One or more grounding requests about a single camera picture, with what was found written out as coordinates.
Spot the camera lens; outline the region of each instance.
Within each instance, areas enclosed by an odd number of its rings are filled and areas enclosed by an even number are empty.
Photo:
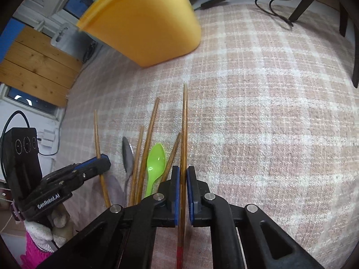
[[[30,150],[31,150],[31,142],[30,142],[30,139],[28,137],[24,138],[24,150],[27,153],[29,153]]]
[[[15,149],[16,149],[17,154],[21,154],[22,145],[21,145],[21,141],[19,139],[17,139],[15,142]]]
[[[37,146],[37,139],[35,137],[32,138],[32,147],[36,149]]]

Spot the green plastic spoon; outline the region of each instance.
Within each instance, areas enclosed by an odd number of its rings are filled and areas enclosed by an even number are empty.
[[[166,154],[163,145],[157,143],[153,146],[147,157],[148,182],[145,197],[152,194],[155,181],[163,174],[166,168]]]

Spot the white wall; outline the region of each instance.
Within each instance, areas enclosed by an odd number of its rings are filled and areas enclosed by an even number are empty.
[[[56,152],[57,150],[57,138],[58,138],[58,125],[59,122],[57,120],[53,120],[47,117],[44,117],[42,115],[33,113],[31,111],[25,110],[23,108],[20,108],[16,105],[13,105],[9,103],[8,101],[4,101],[0,99],[0,132],[2,132],[6,121],[12,115],[13,112],[16,110],[21,110],[26,115],[30,127],[35,127],[38,137],[41,137],[41,132],[44,131],[44,129],[50,130],[55,132],[55,141],[53,142],[52,148],[46,147],[41,145],[41,142],[39,142],[39,150],[43,154],[51,154]],[[25,127],[26,123],[21,115],[17,114],[11,121],[11,123],[8,126],[9,130],[12,127]],[[42,156],[39,154],[39,161],[41,166],[42,175],[47,175],[50,172],[52,172],[53,168],[53,159],[55,159],[55,156]],[[4,176],[0,172],[0,179],[4,180]]]

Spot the dark wooden chair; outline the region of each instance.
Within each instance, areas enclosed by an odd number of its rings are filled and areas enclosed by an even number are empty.
[[[314,0],[302,0],[298,7],[290,15],[289,20],[294,22],[303,14],[303,12],[309,7]],[[354,34],[355,34],[355,60],[354,70],[352,75],[352,82],[355,88],[358,87],[359,82],[359,0],[339,0],[340,2],[340,26],[339,32],[345,37],[346,27],[348,25],[348,16],[354,22]]]

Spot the wooden plank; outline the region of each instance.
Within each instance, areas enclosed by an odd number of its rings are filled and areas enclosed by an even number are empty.
[[[0,228],[5,227],[6,222],[11,217],[10,210],[0,210]],[[15,222],[15,219],[11,217],[11,220],[7,224],[6,228],[3,230],[3,233],[10,234],[12,236],[24,237],[26,235],[26,230],[24,222]]]
[[[68,89],[78,74],[75,70],[17,41],[13,42],[5,59]]]
[[[53,47],[50,44],[50,37],[32,29],[29,26],[26,26],[15,40],[77,72],[79,72],[82,67],[82,62],[78,59],[58,50],[56,47]]]
[[[6,59],[0,64],[0,82],[56,106],[64,107],[67,104],[69,89]]]

